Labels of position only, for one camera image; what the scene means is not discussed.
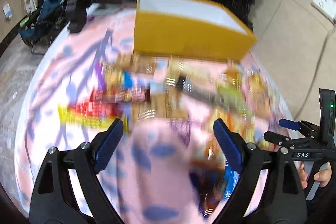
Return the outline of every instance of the yellow box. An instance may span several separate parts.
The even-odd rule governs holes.
[[[209,0],[137,0],[134,52],[160,57],[240,61],[256,37]]]

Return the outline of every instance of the blue folding chair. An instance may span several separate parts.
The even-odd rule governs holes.
[[[24,43],[31,47],[32,54],[34,54],[34,45],[36,45],[43,36],[49,34],[57,22],[62,22],[65,18],[65,1],[66,0],[44,0],[41,8],[34,12],[19,30],[19,34]]]

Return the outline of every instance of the pile of snacks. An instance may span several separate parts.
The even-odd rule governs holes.
[[[199,211],[208,218],[221,200],[230,197],[239,180],[238,173],[230,168],[217,143],[213,123],[221,118],[246,142],[273,150],[274,145],[255,135],[256,124],[266,131],[272,116],[268,85],[259,72],[244,70],[233,62],[214,76],[206,69],[193,67],[180,59],[169,60],[162,92],[154,93],[147,85],[133,84],[134,74],[150,77],[156,68],[155,58],[136,54],[119,54],[114,63],[95,64],[97,87],[87,100],[67,107],[59,106],[60,121],[106,129],[119,117],[128,132],[129,123],[166,118],[171,126],[174,124],[173,130],[180,131],[186,147],[191,128],[197,126],[201,135],[193,136],[199,140],[192,151],[190,178],[199,192]],[[188,110],[181,104],[182,99],[188,97],[210,107],[205,120],[190,118]],[[125,113],[125,108],[130,109],[130,114]]]

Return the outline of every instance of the power outlet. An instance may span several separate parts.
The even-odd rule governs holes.
[[[332,23],[334,22],[336,18],[336,2],[333,0],[313,0],[311,4]]]

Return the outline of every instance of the finger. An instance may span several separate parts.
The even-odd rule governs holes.
[[[306,181],[302,181],[302,182],[301,182],[301,186],[302,186],[302,189],[307,188],[307,186],[308,186],[308,182],[306,182]]]
[[[322,170],[314,175],[314,180],[320,181],[320,187],[325,187],[331,179],[331,166],[328,164],[327,169]]]
[[[307,181],[308,175],[306,172],[304,172],[302,169],[299,172],[299,177],[301,181]]]

